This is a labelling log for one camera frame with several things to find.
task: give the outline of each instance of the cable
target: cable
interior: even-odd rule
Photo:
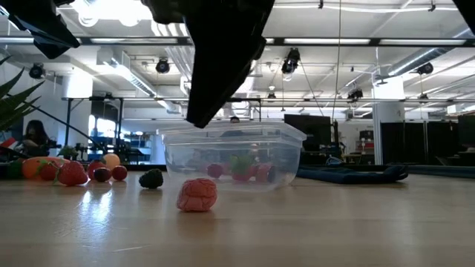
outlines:
[[[340,52],[341,52],[341,0],[340,0],[340,14],[338,16],[338,55],[336,62],[336,82],[335,82],[335,98],[333,100],[332,120],[335,117],[336,97],[338,95],[338,77],[340,74]]]
[[[300,65],[302,65],[302,70],[304,71],[305,79],[307,80],[307,83],[309,84],[310,91],[312,92],[313,99],[315,100],[315,103],[317,103],[317,107],[320,110],[320,113],[322,116],[324,116],[324,112],[321,110],[320,105],[318,104],[317,97],[315,96],[315,93],[313,92],[312,85],[310,84],[309,77],[307,76],[307,72],[305,71],[304,63],[302,60],[300,60]]]

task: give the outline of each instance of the wooden floor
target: wooden floor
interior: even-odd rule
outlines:
[[[475,180],[396,185],[297,179],[267,194],[220,192],[185,214],[176,192],[127,182],[0,182],[0,266],[475,266]]]

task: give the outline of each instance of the person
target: person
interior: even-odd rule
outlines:
[[[47,146],[49,140],[43,122],[36,119],[30,120],[23,136],[23,153],[28,156],[48,156],[50,154]]]

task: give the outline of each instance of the blue cloth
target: blue cloth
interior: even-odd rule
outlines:
[[[297,176],[306,179],[315,179],[338,184],[382,184],[397,182],[405,179],[407,166],[391,166],[384,173],[364,173],[347,168],[316,168],[302,167],[298,169]]]

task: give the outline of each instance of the clear plastic container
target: clear plastic container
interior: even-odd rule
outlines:
[[[207,178],[219,190],[270,191],[294,180],[307,136],[281,122],[160,129],[168,175]]]

